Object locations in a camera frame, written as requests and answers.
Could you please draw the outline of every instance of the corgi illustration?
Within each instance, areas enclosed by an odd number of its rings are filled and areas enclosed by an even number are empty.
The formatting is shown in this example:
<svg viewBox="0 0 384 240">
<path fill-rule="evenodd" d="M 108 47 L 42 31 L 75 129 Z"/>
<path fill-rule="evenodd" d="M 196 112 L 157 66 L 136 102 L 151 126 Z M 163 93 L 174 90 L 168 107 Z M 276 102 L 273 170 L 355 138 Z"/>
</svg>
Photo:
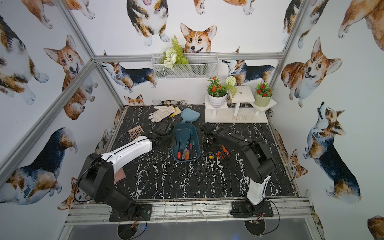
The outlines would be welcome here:
<svg viewBox="0 0 384 240">
<path fill-rule="evenodd" d="M 313 45 L 311 58 L 306 63 L 290 63 L 281 73 L 284 86 L 291 90 L 289 99 L 293 96 L 299 99 L 299 106 L 303 107 L 303 99 L 309 97 L 320 85 L 327 74 L 340 68 L 340 58 L 328 59 L 321 50 L 320 37 Z"/>
<path fill-rule="evenodd" d="M 322 102 L 317 112 L 319 118 L 308 134 L 308 148 L 305 148 L 304 157 L 313 158 L 334 182 L 334 186 L 331 186 L 333 192 L 325 189 L 328 196 L 346 203 L 356 203 L 361 200 L 359 184 L 333 145 L 335 135 L 345 135 L 344 128 L 337 121 L 344 110 L 335 111 Z"/>
<path fill-rule="evenodd" d="M 115 116 L 115 121 L 114 121 L 114 125 L 115 125 L 115 126 L 116 126 L 116 124 L 119 122 L 120 114 L 121 114 L 121 110 L 119 109 L 119 110 L 116 112 L 116 116 Z"/>
<path fill-rule="evenodd" d="M 384 217 L 374 216 L 368 219 L 367 226 L 374 240 L 384 239 Z"/>
<path fill-rule="evenodd" d="M 105 145 L 107 145 L 107 142 L 109 138 L 115 133 L 115 130 L 113 128 L 106 129 L 104 131 L 103 137 L 101 138 L 101 141 L 97 144 L 95 153 L 101 155 L 104 153 Z"/>
<path fill-rule="evenodd" d="M 299 33 L 300 38 L 298 41 L 298 46 L 300 49 L 303 47 L 304 37 L 310 32 L 313 26 L 317 23 L 328 1 L 329 0 L 312 0 L 312 6 L 308 12 L 307 17 L 305 18 L 304 24 L 301 27 L 301 30 Z"/>
<path fill-rule="evenodd" d="M 63 66 L 65 72 L 65 79 L 63 83 L 63 91 L 67 86 L 74 80 L 79 71 L 83 68 L 84 63 L 76 52 L 76 45 L 74 43 L 71 35 L 67 36 L 66 46 L 60 50 L 44 48 L 47 55 Z M 92 78 L 89 76 L 84 80 L 83 85 L 77 89 L 76 93 L 64 106 L 65 113 L 67 116 L 76 120 L 82 112 L 85 110 L 85 102 L 93 102 L 95 97 L 92 96 L 93 88 L 98 86 L 97 83 L 92 81 Z"/>
<path fill-rule="evenodd" d="M 277 137 L 277 140 L 280 143 L 281 148 L 284 151 L 288 152 L 285 149 L 285 146 L 284 146 L 283 140 L 281 139 L 280 133 L 276 129 L 275 129 L 275 132 L 276 132 L 276 137 Z M 308 173 L 308 170 L 306 168 L 302 167 L 299 164 L 299 160 L 297 159 L 297 149 L 293 150 L 293 153 L 292 153 L 292 156 L 291 156 L 295 164 L 292 163 L 292 161 L 289 158 L 288 154 L 284 153 L 284 155 L 285 155 L 285 158 L 287 159 L 287 161 L 290 163 L 289 164 L 289 169 L 291 170 L 292 174 L 294 174 L 296 172 L 296 176 L 295 176 L 296 178 L 298 178 L 300 176 L 303 176 L 303 175 Z"/>
<path fill-rule="evenodd" d="M 271 65 L 248 66 L 245 63 L 245 60 L 222 60 L 222 62 L 228 65 L 228 76 L 234 76 L 236 78 L 237 85 L 260 78 L 267 82 L 272 77 L 272 72 L 275 69 Z"/>
<path fill-rule="evenodd" d="M 169 42 L 166 35 L 168 4 L 167 0 L 127 0 L 128 16 L 141 36 L 144 44 L 152 45 L 152 35 L 159 34 L 161 41 Z"/>
<path fill-rule="evenodd" d="M 65 150 L 77 153 L 77 145 L 71 130 L 62 127 L 56 130 L 43 150 L 28 166 L 17 168 L 0 189 L 0 203 L 17 205 L 33 204 L 47 193 L 52 197 L 55 190 L 59 194 L 61 185 L 57 182 L 63 164 Z"/>
<path fill-rule="evenodd" d="M 135 106 L 145 106 L 143 101 L 143 96 L 140 94 L 136 99 L 129 98 L 124 96 L 124 99 L 127 100 L 128 104 L 126 106 L 135 107 Z"/>
<path fill-rule="evenodd" d="M 255 10 L 252 7 L 252 3 L 255 0 L 224 0 L 226 3 L 229 3 L 230 5 L 235 5 L 235 6 L 242 6 L 243 11 L 245 15 L 250 15 L 253 13 Z M 205 12 L 205 7 L 204 7 L 204 2 L 205 0 L 194 0 L 195 2 L 195 8 L 198 14 L 204 14 Z"/>
<path fill-rule="evenodd" d="M 149 81 L 153 84 L 152 88 L 156 88 L 155 72 L 150 68 L 140 69 L 125 69 L 117 63 L 102 63 L 101 66 L 107 70 L 111 78 L 118 84 L 124 86 L 129 92 L 132 92 L 132 88 L 139 84 Z"/>
<path fill-rule="evenodd" d="M 161 101 L 161 100 L 153 99 L 152 102 L 155 105 L 161 105 L 161 106 L 167 106 L 167 107 L 170 105 L 187 105 L 188 104 L 187 100 L 181 100 L 181 101 L 165 100 L 165 101 Z"/>
<path fill-rule="evenodd" d="M 58 205 L 57 209 L 63 211 L 66 209 L 71 209 L 73 204 L 83 204 L 84 203 L 84 202 L 77 202 L 74 199 L 73 194 L 76 195 L 76 199 L 79 201 L 86 201 L 86 199 L 91 200 L 91 198 L 85 192 L 83 192 L 83 190 L 76 187 L 76 182 L 77 182 L 77 179 L 73 177 L 71 179 L 72 191 L 71 191 L 70 195 L 68 196 L 68 198 L 65 199 L 60 205 Z"/>
<path fill-rule="evenodd" d="M 31 105 L 36 96 L 29 89 L 28 81 L 34 77 L 40 83 L 45 83 L 49 77 L 36 69 L 26 46 L 1 16 L 0 36 L 0 91 L 9 98 L 19 93 Z"/>
<path fill-rule="evenodd" d="M 345 12 L 338 36 L 344 38 L 344 33 L 355 22 L 365 18 L 367 28 L 372 30 L 373 38 L 381 50 L 384 51 L 384 0 L 353 0 Z"/>
<path fill-rule="evenodd" d="M 88 8 L 89 0 L 64 0 L 68 8 L 71 10 L 80 10 L 84 16 L 93 19 L 95 14 Z M 44 13 L 44 4 L 48 6 L 55 6 L 53 0 L 22 0 L 23 4 L 28 10 L 37 17 L 37 19 L 44 24 L 48 29 L 52 29 L 53 25 L 49 23 L 49 19 Z"/>
<path fill-rule="evenodd" d="M 217 33 L 217 27 L 211 26 L 205 31 L 193 31 L 184 24 L 180 24 L 181 32 L 187 40 L 184 53 L 209 53 L 211 52 L 211 41 Z"/>
<path fill-rule="evenodd" d="M 285 37 L 283 39 L 283 43 L 286 43 L 291 33 L 293 23 L 295 22 L 297 13 L 299 12 L 301 0 L 292 0 L 288 5 L 287 10 L 285 11 L 284 18 L 284 28 L 283 33 L 285 33 Z"/>
</svg>

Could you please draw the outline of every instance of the white glove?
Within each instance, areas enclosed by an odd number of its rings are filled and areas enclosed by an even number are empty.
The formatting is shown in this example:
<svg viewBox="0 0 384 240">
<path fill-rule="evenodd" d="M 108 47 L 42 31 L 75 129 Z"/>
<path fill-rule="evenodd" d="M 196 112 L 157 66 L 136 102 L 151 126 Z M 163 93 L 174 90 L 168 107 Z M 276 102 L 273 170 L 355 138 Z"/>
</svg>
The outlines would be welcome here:
<svg viewBox="0 0 384 240">
<path fill-rule="evenodd" d="M 163 118 L 166 118 L 171 113 L 175 112 L 175 108 L 173 106 L 154 106 L 153 108 L 156 108 L 158 110 L 154 113 L 149 114 L 149 119 L 152 119 L 151 122 L 160 122 L 161 120 L 163 120 Z"/>
</svg>

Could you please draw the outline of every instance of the white wire basket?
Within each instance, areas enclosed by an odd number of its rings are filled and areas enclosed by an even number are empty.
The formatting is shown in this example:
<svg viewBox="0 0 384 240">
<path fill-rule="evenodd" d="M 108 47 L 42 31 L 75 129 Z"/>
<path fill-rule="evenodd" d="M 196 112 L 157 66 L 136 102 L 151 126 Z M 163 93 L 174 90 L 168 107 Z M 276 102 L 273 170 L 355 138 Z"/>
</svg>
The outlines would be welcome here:
<svg viewBox="0 0 384 240">
<path fill-rule="evenodd" d="M 163 64 L 163 53 L 152 54 L 152 68 L 157 79 L 210 78 L 217 76 L 218 53 L 185 53 L 188 65 L 173 65 L 173 69 Z"/>
</svg>

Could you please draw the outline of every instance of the green flower pot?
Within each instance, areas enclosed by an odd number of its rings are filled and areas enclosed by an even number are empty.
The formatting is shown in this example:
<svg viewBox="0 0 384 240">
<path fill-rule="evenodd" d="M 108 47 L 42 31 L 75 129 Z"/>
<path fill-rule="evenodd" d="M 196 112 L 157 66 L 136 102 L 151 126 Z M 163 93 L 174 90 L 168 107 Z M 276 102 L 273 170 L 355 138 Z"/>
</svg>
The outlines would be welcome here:
<svg viewBox="0 0 384 240">
<path fill-rule="evenodd" d="M 269 101 L 271 100 L 272 96 L 265 98 L 259 94 L 255 94 L 255 104 L 259 107 L 266 107 L 269 104 Z"/>
</svg>

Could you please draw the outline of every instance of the small white table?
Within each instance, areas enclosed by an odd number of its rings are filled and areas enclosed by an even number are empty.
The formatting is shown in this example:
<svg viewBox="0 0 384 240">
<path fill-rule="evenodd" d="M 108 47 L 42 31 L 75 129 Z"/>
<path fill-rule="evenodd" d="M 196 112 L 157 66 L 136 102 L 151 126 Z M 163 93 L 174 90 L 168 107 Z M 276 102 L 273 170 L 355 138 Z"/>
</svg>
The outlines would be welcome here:
<svg viewBox="0 0 384 240">
<path fill-rule="evenodd" d="M 255 98 L 249 86 L 236 86 L 237 93 L 233 97 L 230 94 L 232 103 L 236 103 L 235 108 L 228 108 L 224 103 L 220 108 L 213 108 L 205 96 L 205 121 L 211 123 L 268 123 L 265 111 L 275 106 L 277 103 L 271 99 L 266 107 L 257 106 Z M 249 103 L 255 108 L 241 108 L 241 103 Z"/>
</svg>

